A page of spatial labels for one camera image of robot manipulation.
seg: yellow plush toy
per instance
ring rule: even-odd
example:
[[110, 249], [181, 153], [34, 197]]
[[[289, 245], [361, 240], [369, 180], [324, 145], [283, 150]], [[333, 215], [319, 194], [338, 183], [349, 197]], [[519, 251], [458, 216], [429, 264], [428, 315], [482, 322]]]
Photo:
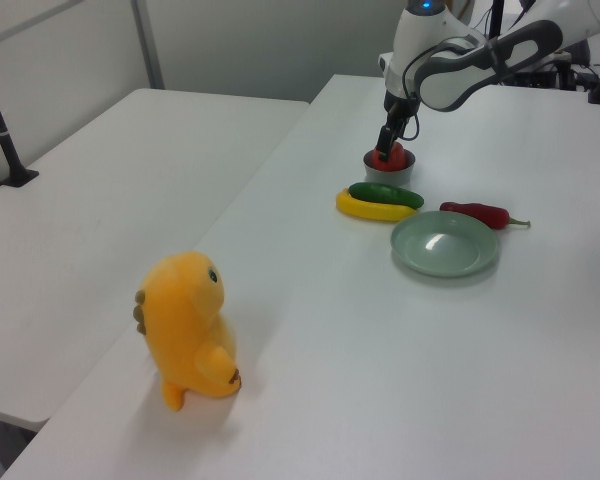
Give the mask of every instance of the yellow plush toy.
[[180, 410], [194, 390], [224, 397], [242, 386], [236, 344], [220, 316], [224, 287], [211, 260], [198, 252], [162, 259], [136, 293], [133, 316], [162, 377], [162, 397]]

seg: toy cucumber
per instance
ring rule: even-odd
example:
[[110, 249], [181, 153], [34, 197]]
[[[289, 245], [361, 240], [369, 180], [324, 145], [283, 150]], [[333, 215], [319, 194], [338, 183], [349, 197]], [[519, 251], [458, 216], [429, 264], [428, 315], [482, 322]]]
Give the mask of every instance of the toy cucumber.
[[414, 209], [424, 205], [424, 199], [417, 193], [383, 183], [354, 183], [349, 187], [349, 195], [365, 202], [405, 205]]

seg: red chili pepper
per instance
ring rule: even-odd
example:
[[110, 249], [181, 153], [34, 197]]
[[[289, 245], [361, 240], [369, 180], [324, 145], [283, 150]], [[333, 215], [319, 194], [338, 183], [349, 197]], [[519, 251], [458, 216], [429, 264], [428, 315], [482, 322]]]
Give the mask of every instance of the red chili pepper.
[[445, 212], [464, 213], [470, 217], [480, 220], [489, 228], [502, 230], [507, 225], [526, 225], [531, 226], [531, 222], [521, 222], [509, 216], [504, 208], [491, 207], [481, 203], [453, 203], [445, 202], [440, 205], [440, 210]]

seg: banana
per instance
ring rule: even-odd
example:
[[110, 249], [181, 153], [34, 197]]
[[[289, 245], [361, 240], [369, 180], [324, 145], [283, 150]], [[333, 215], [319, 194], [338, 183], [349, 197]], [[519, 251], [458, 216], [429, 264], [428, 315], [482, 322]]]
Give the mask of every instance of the banana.
[[347, 215], [384, 222], [399, 222], [418, 213], [406, 205], [390, 205], [355, 199], [349, 195], [349, 189], [347, 188], [336, 196], [336, 208]]

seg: small cup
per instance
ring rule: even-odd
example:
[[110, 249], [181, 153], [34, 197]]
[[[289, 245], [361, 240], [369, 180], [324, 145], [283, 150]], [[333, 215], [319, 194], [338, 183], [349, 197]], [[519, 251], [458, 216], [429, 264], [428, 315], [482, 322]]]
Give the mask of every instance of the small cup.
[[364, 156], [364, 168], [367, 170], [367, 182], [384, 183], [385, 185], [393, 185], [400, 187], [409, 182], [413, 165], [416, 163], [416, 156], [409, 150], [404, 151], [407, 156], [407, 166], [402, 170], [395, 172], [383, 172], [372, 167], [373, 150], [367, 152]]

